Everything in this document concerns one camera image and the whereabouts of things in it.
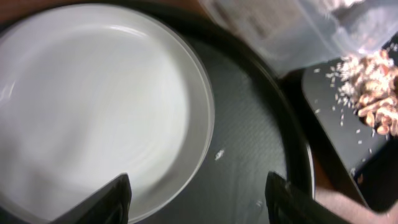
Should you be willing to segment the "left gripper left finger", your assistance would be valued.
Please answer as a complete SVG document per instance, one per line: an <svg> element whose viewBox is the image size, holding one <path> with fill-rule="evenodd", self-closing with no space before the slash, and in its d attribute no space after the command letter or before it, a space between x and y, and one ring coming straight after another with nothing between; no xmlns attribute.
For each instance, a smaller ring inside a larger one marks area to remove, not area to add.
<svg viewBox="0 0 398 224"><path fill-rule="evenodd" d="M51 224L127 224L132 192L120 174Z"/></svg>

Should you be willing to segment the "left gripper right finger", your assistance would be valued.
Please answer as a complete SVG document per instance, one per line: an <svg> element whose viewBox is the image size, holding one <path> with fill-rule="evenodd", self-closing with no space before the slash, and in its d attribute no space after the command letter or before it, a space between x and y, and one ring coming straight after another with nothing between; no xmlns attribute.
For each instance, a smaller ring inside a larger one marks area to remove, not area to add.
<svg viewBox="0 0 398 224"><path fill-rule="evenodd" d="M265 187L270 223L348 224L275 172L269 172Z"/></svg>

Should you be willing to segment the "grey round plate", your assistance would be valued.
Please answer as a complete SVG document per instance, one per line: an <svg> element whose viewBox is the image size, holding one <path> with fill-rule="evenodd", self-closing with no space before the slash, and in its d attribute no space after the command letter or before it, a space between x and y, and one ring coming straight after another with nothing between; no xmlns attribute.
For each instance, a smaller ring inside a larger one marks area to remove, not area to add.
<svg viewBox="0 0 398 224"><path fill-rule="evenodd" d="M76 4L1 32L1 206L30 223L126 173L130 222L172 201L210 146L206 71L172 29L133 9Z"/></svg>

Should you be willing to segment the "food scraps and rice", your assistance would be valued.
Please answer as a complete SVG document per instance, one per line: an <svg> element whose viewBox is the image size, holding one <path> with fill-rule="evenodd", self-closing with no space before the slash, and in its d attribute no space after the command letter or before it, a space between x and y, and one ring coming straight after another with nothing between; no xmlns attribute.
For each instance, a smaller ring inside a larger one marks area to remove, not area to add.
<svg viewBox="0 0 398 224"><path fill-rule="evenodd" d="M397 65L388 49L316 65L302 88L340 157L372 154L397 139Z"/></svg>

